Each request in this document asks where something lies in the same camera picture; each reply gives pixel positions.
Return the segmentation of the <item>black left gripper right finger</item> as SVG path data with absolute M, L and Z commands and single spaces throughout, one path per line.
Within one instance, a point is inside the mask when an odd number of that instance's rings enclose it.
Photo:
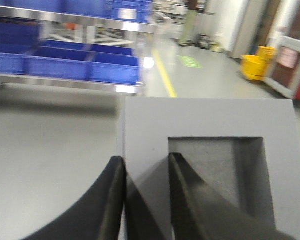
M 171 223 L 177 240 L 291 240 L 239 210 L 207 184 L 183 155 L 168 155 Z

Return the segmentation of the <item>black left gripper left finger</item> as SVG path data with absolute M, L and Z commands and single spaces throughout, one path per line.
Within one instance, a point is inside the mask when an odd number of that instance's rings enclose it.
M 121 156 L 110 158 L 88 191 L 55 220 L 27 236 L 28 240 L 117 240 L 127 171 Z

